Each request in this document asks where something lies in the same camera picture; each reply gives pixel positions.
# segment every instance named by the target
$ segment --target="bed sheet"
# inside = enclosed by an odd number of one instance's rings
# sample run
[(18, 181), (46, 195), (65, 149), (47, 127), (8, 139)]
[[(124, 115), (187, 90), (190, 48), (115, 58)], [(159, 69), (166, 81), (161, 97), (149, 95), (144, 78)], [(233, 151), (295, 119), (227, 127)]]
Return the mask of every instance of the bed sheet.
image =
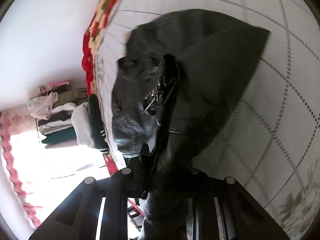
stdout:
[(299, 239), (320, 207), (320, 31), (303, 0), (121, 0), (95, 58), (113, 157), (123, 164), (112, 136), (111, 91), (130, 31), (190, 8), (272, 33), (236, 110), (194, 167), (216, 178), (235, 177), (291, 239)]

